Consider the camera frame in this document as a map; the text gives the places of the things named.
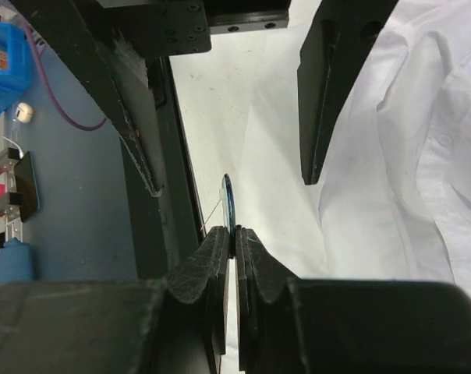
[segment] screw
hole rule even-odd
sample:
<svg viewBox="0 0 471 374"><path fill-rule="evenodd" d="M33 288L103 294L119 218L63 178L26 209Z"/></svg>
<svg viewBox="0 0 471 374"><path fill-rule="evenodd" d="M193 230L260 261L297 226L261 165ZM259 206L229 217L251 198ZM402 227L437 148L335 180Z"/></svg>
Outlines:
<svg viewBox="0 0 471 374"><path fill-rule="evenodd" d="M199 6L199 4L191 4L187 7L187 9L190 11L190 12L197 12L201 9L201 7Z"/></svg>

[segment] white cable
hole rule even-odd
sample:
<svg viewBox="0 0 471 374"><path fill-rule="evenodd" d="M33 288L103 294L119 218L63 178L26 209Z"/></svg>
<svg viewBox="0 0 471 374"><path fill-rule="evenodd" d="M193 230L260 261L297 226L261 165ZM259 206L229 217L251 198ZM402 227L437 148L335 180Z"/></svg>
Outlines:
<svg viewBox="0 0 471 374"><path fill-rule="evenodd" d="M13 140L10 140L9 138L5 137L5 136L2 136L3 139L5 139L7 142L13 144L14 146L17 147L17 149L19 150L19 155L20 155L20 158L23 158L24 157L24 152L23 152L23 149L20 147L19 144L17 144L16 142L14 142Z"/></svg>

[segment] blue object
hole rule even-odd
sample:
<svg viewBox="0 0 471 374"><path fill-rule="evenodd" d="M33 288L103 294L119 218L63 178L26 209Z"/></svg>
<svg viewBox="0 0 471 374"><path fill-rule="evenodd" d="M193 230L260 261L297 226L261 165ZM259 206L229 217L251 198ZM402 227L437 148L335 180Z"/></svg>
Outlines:
<svg viewBox="0 0 471 374"><path fill-rule="evenodd" d="M0 249L0 284L28 282L34 279L33 249L12 239Z"/></svg>
<svg viewBox="0 0 471 374"><path fill-rule="evenodd" d="M33 56L24 32L0 22L0 50L8 59L7 70L0 70L0 114L12 105L33 80Z"/></svg>

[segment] white round object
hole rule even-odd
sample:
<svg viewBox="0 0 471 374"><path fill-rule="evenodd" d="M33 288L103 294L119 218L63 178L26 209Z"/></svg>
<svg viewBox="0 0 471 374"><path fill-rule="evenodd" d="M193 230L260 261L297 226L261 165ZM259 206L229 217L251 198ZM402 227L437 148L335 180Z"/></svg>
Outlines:
<svg viewBox="0 0 471 374"><path fill-rule="evenodd" d="M20 103L17 105L16 118L19 122L28 123L33 117L33 108L26 103Z"/></svg>

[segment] cable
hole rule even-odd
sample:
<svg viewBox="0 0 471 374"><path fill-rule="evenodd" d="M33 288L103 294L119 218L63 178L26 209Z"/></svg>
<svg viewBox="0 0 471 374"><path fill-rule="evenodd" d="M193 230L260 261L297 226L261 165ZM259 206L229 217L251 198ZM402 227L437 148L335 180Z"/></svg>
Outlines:
<svg viewBox="0 0 471 374"><path fill-rule="evenodd" d="M48 82L47 74L44 70L43 64L41 63L41 58L40 55L38 54L38 50L36 48L36 44L34 43L33 39L33 34L31 33L30 30L30 25L27 23L25 19L21 20L21 23L23 25L24 33L26 34L27 38L27 43L30 45L31 52L33 54L34 58L34 63L36 65L38 74L40 75L41 82L43 83L43 86L45 87L48 97L50 98L50 101L53 103L55 109L57 112L61 115L62 118L66 120L72 127L75 127L76 129L82 130L82 131L96 131L99 130L100 127L106 123L107 119L104 118L102 121L100 121L98 124L95 126L91 127L86 127L83 125L80 125L78 122L74 121L72 118L70 118L67 113L62 109L60 103L57 101L57 98L54 95L54 92L52 91L50 87L50 83Z"/></svg>
<svg viewBox="0 0 471 374"><path fill-rule="evenodd" d="M23 149L20 147L19 144L17 144L17 143L14 142L13 140L10 140L9 138L7 138L7 137L5 137L5 136L2 136L2 138L3 138L4 140L6 140L7 142L9 142L9 143L11 143L11 144L13 144L14 146L17 147L17 149L19 150L19 156L20 156L20 158L23 158L23 157L24 157Z"/></svg>

